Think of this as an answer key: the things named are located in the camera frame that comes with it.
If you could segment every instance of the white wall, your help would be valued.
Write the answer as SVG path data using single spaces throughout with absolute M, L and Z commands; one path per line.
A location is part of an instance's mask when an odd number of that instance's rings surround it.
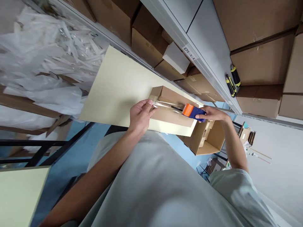
M 288 223 L 303 226 L 303 131 L 243 116 L 235 119 L 239 124 L 244 121 L 257 131 L 252 148 L 273 159 L 264 158 L 271 162 L 268 164 L 247 157 L 256 188 L 289 214 L 282 216 Z

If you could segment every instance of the light gray t-shirt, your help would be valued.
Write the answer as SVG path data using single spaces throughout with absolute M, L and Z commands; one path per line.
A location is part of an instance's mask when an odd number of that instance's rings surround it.
M 112 133 L 99 142 L 88 170 L 124 133 Z M 160 133 L 147 131 L 80 224 L 80 227 L 88 226 L 277 224 L 246 171 L 214 172 L 208 183 Z

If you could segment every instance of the handwritten label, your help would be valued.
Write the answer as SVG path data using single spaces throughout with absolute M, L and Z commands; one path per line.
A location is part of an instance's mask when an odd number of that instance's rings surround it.
M 190 44 L 186 44 L 183 47 L 183 52 L 193 61 L 199 58 L 197 53 L 193 50 Z
M 230 106 L 233 105 L 230 101 L 226 101 L 226 100 L 225 100 L 225 102 L 226 102 L 228 105 L 230 105 Z

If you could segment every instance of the black metal frame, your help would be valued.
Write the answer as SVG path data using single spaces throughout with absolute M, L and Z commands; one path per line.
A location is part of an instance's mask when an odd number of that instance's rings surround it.
M 94 122 L 87 124 L 69 141 L 48 141 L 48 140 L 0 140 L 0 146 L 41 146 L 41 148 L 31 158 L 27 159 L 4 159 L 0 160 L 0 164 L 6 163 L 23 163 L 27 162 L 25 167 L 36 166 L 42 159 L 44 154 L 51 147 L 61 147 L 49 158 L 47 158 L 40 166 L 52 166 L 94 125 Z

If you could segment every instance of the open cardboard box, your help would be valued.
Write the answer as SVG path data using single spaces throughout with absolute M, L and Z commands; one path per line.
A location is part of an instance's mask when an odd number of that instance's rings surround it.
M 207 125 L 211 128 L 208 132 L 207 139 L 205 138 L 203 146 L 201 141 L 205 136 L 205 130 L 207 131 Z M 184 144 L 195 154 L 214 154 L 221 151 L 223 143 L 225 141 L 223 127 L 220 121 L 213 121 L 213 125 L 209 124 L 209 121 L 197 123 L 191 137 L 178 136 Z
M 177 107 L 184 107 L 186 103 L 191 104 L 195 107 L 199 107 L 198 104 L 194 103 L 193 101 L 190 101 L 189 99 L 164 86 L 154 87 L 151 91 L 151 95 L 149 98 L 152 99 L 154 102 L 161 101 L 159 103 L 162 103 L 166 106 L 156 106 L 158 107 L 158 110 L 153 114 L 153 116 L 151 117 L 152 119 L 186 127 L 192 126 L 194 119 L 186 117 L 181 113 L 177 113 L 173 108 L 169 107 L 170 105 L 166 105 L 165 102 L 173 103 L 175 104 L 174 106 Z

